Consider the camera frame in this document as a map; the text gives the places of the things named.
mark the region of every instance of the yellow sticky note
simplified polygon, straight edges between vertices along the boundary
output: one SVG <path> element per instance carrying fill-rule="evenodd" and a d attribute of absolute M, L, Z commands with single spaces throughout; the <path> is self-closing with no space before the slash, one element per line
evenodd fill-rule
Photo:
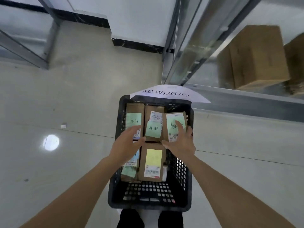
<path fill-rule="evenodd" d="M 158 149 L 147 149 L 146 165 L 161 167 L 163 151 Z"/>

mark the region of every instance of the leg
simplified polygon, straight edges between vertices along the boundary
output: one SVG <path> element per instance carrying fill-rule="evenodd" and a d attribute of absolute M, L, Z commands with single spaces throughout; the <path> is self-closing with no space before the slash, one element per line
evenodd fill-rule
<path fill-rule="evenodd" d="M 183 214 L 176 211 L 162 211 L 158 218 L 158 228 L 183 228 Z"/>
<path fill-rule="evenodd" d="M 140 218 L 138 212 L 134 209 L 123 209 L 120 213 L 120 220 L 118 222 L 117 228 L 144 228 L 145 224 Z"/>

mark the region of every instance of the small cardboard package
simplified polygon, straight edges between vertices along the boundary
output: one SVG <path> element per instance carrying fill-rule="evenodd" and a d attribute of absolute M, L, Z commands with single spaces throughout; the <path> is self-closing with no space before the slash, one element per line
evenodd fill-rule
<path fill-rule="evenodd" d="M 145 104 L 143 103 L 127 103 L 126 108 L 126 127 L 141 126 L 140 130 L 134 134 L 133 140 L 138 140 L 143 136 L 144 131 Z"/>
<path fill-rule="evenodd" d="M 138 180 L 138 171 L 139 171 L 139 156 L 140 156 L 140 149 L 136 152 L 136 154 L 129 160 L 127 163 L 124 164 L 120 180 L 126 182 L 140 182 Z"/>
<path fill-rule="evenodd" d="M 220 79 L 227 78 L 226 84 L 233 77 L 232 88 L 236 89 L 266 87 L 289 80 L 279 26 L 246 26 L 219 54 L 218 72 Z"/>
<path fill-rule="evenodd" d="M 162 144 L 144 143 L 141 148 L 138 179 L 161 182 L 165 161 L 166 149 Z"/>
<path fill-rule="evenodd" d="M 147 130 L 150 129 L 150 126 L 147 127 L 148 122 L 150 120 L 153 120 L 155 122 L 162 122 L 162 114 L 164 112 L 165 112 L 165 107 L 163 107 L 163 106 L 153 106 L 153 105 L 146 105 L 145 106 L 145 137 L 147 138 L 146 141 L 161 142 L 163 140 L 162 126 L 161 126 L 161 128 L 158 128 L 160 130 L 160 137 L 159 138 L 152 137 L 152 136 L 147 136 L 146 132 L 147 132 Z"/>
<path fill-rule="evenodd" d="M 284 46 L 285 55 L 290 74 L 286 87 L 291 94 L 304 93 L 304 33 L 294 38 Z"/>
<path fill-rule="evenodd" d="M 175 142 L 178 137 L 178 128 L 175 120 L 179 121 L 183 125 L 184 131 L 186 131 L 188 127 L 186 112 L 163 114 L 164 140 L 168 142 Z"/>

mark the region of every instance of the black plastic crate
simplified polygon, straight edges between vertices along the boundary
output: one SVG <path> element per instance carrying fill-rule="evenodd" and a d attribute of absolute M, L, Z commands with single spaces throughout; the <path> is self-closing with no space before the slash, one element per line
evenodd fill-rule
<path fill-rule="evenodd" d="M 129 95 L 120 98 L 115 140 L 125 130 L 126 106 L 129 102 L 164 106 L 168 113 L 185 111 L 187 124 L 193 128 L 191 102 L 179 99 Z M 168 173 L 166 182 L 127 183 L 120 180 L 122 167 L 110 179 L 108 204 L 116 209 L 153 209 L 185 212 L 191 208 L 192 173 L 184 163 L 166 150 Z"/>

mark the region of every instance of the green sticky note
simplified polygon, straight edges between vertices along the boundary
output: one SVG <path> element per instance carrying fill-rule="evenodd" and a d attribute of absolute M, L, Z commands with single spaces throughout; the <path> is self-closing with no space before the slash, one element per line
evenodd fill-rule
<path fill-rule="evenodd" d="M 184 115 L 182 113 L 176 114 L 167 114 L 167 129 L 168 129 L 168 136 L 169 140 L 170 137 L 177 137 L 178 136 L 178 127 L 175 121 L 179 121 L 183 125 L 183 129 L 186 132 L 186 122 Z"/>
<path fill-rule="evenodd" d="M 126 117 L 126 129 L 130 126 L 141 125 L 141 113 L 127 113 Z"/>
<path fill-rule="evenodd" d="M 136 166 L 123 166 L 123 170 L 121 171 L 121 174 L 127 175 L 129 177 L 135 177 L 136 175 Z"/>
<path fill-rule="evenodd" d="M 160 138 L 162 128 L 163 128 L 162 123 L 148 121 L 145 135 L 150 136 L 150 137 L 154 137 L 154 138 Z"/>

